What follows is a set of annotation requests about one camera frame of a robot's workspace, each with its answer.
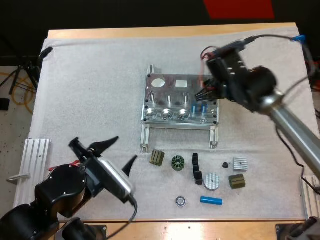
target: square hole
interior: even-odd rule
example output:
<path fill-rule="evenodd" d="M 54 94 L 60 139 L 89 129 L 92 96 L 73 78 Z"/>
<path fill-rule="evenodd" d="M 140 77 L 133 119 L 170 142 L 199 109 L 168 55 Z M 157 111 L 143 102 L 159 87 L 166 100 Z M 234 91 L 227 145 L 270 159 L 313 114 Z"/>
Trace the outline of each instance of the square hole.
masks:
<path fill-rule="evenodd" d="M 177 81 L 175 81 L 175 87 L 176 88 L 187 88 L 188 82 L 186 80 L 177 80 Z"/>

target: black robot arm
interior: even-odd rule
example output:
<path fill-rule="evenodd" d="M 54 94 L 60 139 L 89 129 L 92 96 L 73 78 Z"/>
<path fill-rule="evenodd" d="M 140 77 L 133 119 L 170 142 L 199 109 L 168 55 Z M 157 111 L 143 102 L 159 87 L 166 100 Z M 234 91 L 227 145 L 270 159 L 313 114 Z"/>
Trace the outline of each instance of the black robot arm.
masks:
<path fill-rule="evenodd" d="M 46 180 L 35 187 L 35 201 L 20 205 L 0 220 L 0 240 L 47 240 L 59 230 L 57 214 L 72 217 L 103 189 L 123 203 L 136 204 L 135 188 L 129 181 L 134 156 L 122 170 L 101 154 L 118 140 L 115 137 L 84 148 L 78 138 L 69 144 L 80 165 L 56 167 Z"/>

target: red object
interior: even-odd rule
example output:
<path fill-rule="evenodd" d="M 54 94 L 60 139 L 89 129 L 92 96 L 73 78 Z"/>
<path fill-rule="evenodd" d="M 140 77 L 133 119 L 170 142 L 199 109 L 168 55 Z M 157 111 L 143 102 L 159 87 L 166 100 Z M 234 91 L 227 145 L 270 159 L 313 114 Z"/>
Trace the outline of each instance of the red object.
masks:
<path fill-rule="evenodd" d="M 80 163 L 79 160 L 75 160 L 74 162 L 70 163 L 69 165 L 71 165 L 71 166 L 77 166 L 79 163 Z M 49 171 L 49 172 L 52 172 L 55 168 L 57 168 L 57 166 L 50 167 L 50 168 L 48 169 L 48 171 Z"/>
<path fill-rule="evenodd" d="M 274 19 L 271 0 L 204 0 L 212 19 Z"/>

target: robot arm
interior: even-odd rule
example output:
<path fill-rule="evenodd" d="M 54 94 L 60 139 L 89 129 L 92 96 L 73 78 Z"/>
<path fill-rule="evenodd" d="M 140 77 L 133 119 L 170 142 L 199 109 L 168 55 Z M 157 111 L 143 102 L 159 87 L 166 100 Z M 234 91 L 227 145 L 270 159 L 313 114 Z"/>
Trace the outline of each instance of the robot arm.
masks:
<path fill-rule="evenodd" d="M 133 197 L 135 188 L 128 177 L 137 156 L 122 170 L 101 156 L 117 140 L 118 137 L 115 137 L 95 142 L 87 149 L 78 138 L 72 140 L 69 146 L 81 164 L 55 168 L 46 180 L 35 187 L 34 202 L 20 205 L 8 212 L 0 220 L 0 240 L 47 240 L 59 230 L 58 213 L 66 218 L 72 217 L 103 189 L 123 203 L 129 201 L 135 208 L 135 217 L 138 209 Z"/>
<path fill-rule="evenodd" d="M 226 98 L 251 112 L 269 116 L 320 179 L 320 140 L 283 103 L 284 95 L 276 89 L 274 74 L 262 66 L 247 69 L 239 54 L 256 38 L 252 36 L 233 42 L 209 55 L 206 64 L 213 79 L 204 82 L 204 89 L 196 99 L 213 101 Z"/>

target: blue cylinder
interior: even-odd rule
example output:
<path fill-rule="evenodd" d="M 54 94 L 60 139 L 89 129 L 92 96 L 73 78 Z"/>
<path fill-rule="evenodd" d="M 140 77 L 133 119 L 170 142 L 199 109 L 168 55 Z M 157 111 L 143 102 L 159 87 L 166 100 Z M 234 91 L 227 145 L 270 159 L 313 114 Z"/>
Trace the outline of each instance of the blue cylinder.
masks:
<path fill-rule="evenodd" d="M 208 196 L 201 196 L 200 197 L 200 203 L 213 204 L 213 205 L 222 205 L 222 199 L 221 198 L 208 197 Z"/>
<path fill-rule="evenodd" d="M 201 104 L 201 113 L 205 114 L 207 112 L 207 104 L 202 103 Z"/>
<path fill-rule="evenodd" d="M 191 106 L 191 112 L 192 112 L 192 113 L 196 113 L 196 112 L 197 112 L 197 104 L 196 104 L 196 103 L 192 104 L 192 106 Z"/>

